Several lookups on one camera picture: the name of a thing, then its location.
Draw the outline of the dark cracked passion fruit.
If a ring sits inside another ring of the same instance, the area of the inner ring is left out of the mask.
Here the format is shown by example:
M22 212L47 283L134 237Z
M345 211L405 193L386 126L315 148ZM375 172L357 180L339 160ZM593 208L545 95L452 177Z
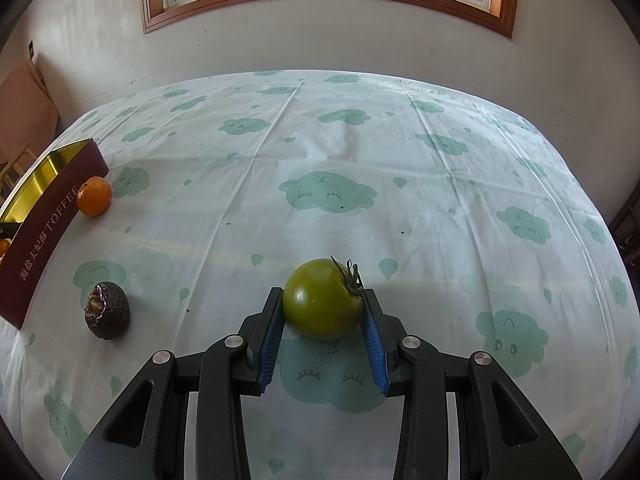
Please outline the dark cracked passion fruit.
M124 290L113 282L99 282L85 304L85 322L103 340L119 337L128 327L130 307Z

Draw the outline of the green tomato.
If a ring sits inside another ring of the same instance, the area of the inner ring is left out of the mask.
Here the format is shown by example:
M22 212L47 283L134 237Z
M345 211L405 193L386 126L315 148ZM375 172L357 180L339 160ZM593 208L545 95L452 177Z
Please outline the green tomato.
M318 340L341 339L359 325L363 282L357 263L333 257L303 263L288 278L282 306L288 325Z

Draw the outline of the orange yellow tomato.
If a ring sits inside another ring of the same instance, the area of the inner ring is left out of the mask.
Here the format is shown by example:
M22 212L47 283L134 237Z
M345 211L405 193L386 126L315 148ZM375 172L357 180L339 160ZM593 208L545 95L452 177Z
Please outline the orange yellow tomato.
M6 238L2 238L2 240L0 240L0 259L2 259L6 255L10 246L10 240L7 240Z

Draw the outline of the small mandarin orange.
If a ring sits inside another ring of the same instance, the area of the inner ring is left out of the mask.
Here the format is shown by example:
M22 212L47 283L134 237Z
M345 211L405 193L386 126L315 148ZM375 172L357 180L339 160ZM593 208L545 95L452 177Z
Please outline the small mandarin orange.
M77 208L87 217L99 217L111 206L112 196L112 187L107 180L91 177L78 190Z

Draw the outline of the cloud print tablecloth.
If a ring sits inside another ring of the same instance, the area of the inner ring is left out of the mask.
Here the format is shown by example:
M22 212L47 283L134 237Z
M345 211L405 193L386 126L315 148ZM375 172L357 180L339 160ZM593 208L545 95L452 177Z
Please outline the cloud print tablecloth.
M152 354L205 350L315 258L352 260L443 352L490 352L586 479L639 423L639 312L606 224L552 144L477 96L378 75L259 72L85 114L113 201L77 216L21 328L1 327L1 415L56 479ZM93 335L119 285L130 319Z

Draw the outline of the dark wooden chair right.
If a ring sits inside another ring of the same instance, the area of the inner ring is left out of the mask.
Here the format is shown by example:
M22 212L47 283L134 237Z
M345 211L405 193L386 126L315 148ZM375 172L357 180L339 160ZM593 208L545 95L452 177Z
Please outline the dark wooden chair right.
M627 271L639 276L639 195L630 196L625 205L608 225L614 244L620 252Z

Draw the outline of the red gold toffee tin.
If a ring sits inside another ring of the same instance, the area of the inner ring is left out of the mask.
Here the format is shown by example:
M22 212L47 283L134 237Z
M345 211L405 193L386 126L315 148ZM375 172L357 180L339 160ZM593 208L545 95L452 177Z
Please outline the red gold toffee tin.
M107 173L96 141L77 141L37 162L2 206L1 222L15 233L1 259L1 317L15 328L23 326L41 275L78 213L79 188Z

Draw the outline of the pink cloth on chair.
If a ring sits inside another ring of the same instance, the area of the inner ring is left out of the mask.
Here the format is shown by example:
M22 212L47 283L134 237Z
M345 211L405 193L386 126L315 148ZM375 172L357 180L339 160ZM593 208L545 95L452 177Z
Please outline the pink cloth on chair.
M25 144L36 155L53 141L58 110L32 61L18 63L0 87L1 161Z

